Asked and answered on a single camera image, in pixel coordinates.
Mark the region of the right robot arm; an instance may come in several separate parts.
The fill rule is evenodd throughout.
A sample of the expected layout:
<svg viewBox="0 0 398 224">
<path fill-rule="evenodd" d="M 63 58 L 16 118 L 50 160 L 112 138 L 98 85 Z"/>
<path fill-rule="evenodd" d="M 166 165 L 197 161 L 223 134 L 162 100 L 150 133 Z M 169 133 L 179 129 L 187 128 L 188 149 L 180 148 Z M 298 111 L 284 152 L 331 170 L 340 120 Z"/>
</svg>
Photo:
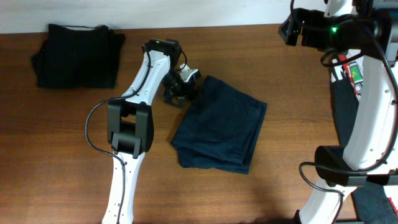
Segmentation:
<svg viewBox="0 0 398 224">
<path fill-rule="evenodd" d="M 357 50 L 365 74 L 345 147 L 320 146 L 318 180 L 294 223 L 334 223 L 345 198 L 373 182 L 397 184 L 397 2 L 328 1 L 325 11 L 290 8 L 279 27 L 287 45 L 300 42 L 324 57 Z"/>
</svg>

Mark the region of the navy blue shorts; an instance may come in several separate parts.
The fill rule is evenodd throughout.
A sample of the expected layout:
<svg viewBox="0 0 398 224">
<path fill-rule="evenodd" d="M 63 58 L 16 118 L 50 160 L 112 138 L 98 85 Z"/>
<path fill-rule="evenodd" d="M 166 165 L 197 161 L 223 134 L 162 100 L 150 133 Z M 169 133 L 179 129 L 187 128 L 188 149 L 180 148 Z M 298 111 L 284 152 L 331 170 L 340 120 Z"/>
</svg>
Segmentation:
<svg viewBox="0 0 398 224">
<path fill-rule="evenodd" d="M 248 174 L 267 103 L 207 76 L 171 140 L 183 168 Z"/>
</svg>

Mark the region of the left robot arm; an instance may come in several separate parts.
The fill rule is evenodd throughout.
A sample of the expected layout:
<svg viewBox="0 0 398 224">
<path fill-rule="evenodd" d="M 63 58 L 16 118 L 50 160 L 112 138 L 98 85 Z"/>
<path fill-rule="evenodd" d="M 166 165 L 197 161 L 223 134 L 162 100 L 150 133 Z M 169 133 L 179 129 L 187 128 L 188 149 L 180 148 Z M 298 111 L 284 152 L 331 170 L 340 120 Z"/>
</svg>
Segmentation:
<svg viewBox="0 0 398 224">
<path fill-rule="evenodd" d="M 164 101 L 183 107 L 194 99 L 197 69 L 186 63 L 177 40 L 151 39 L 142 46 L 143 61 L 129 89 L 108 102 L 107 137 L 113 155 L 113 177 L 103 223 L 133 223 L 133 201 L 140 166 L 154 138 L 152 102 L 160 86 Z"/>
</svg>

